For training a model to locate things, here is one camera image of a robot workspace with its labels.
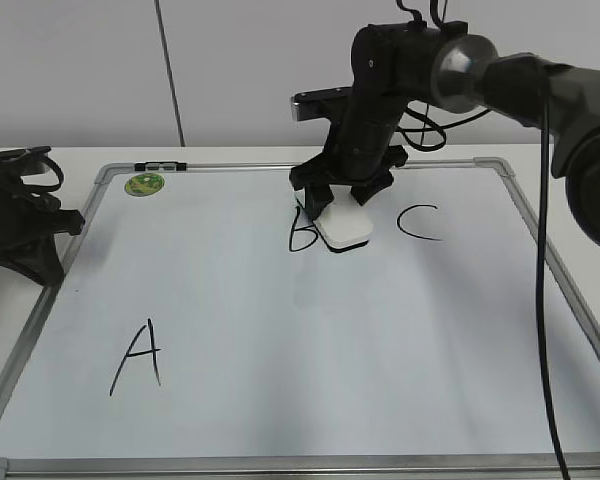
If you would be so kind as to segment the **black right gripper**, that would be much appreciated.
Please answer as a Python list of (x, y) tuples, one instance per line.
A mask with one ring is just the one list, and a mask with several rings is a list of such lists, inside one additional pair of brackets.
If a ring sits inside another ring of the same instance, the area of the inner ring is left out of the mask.
[(350, 195), (364, 206), (393, 182), (391, 168), (402, 166), (407, 154), (389, 145), (406, 106), (402, 97), (372, 97), (351, 88), (338, 121), (329, 121), (322, 151), (294, 167), (289, 175), (295, 190), (304, 188), (304, 211), (318, 219), (333, 201), (330, 185), (350, 186)]

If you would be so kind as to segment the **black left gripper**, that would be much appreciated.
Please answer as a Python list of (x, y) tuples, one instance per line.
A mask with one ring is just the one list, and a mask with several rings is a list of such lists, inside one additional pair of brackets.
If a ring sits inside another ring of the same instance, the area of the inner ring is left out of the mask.
[(82, 232), (85, 219), (66, 210), (55, 193), (64, 173), (49, 146), (0, 152), (0, 267), (43, 287), (65, 276), (53, 236)]

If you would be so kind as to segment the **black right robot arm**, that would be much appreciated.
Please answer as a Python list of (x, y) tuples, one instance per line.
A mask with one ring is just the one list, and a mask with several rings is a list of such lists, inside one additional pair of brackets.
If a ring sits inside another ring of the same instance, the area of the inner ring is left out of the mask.
[(293, 99), (298, 120), (330, 123), (322, 151), (289, 176), (311, 218), (331, 203), (335, 185), (364, 204), (392, 184), (406, 156), (390, 141), (411, 102), (455, 114), (484, 107), (549, 133), (551, 173), (564, 180), (576, 223), (600, 246), (600, 70), (530, 53), (500, 56), (463, 22), (430, 28), (419, 20), (362, 28), (351, 67), (350, 86)]

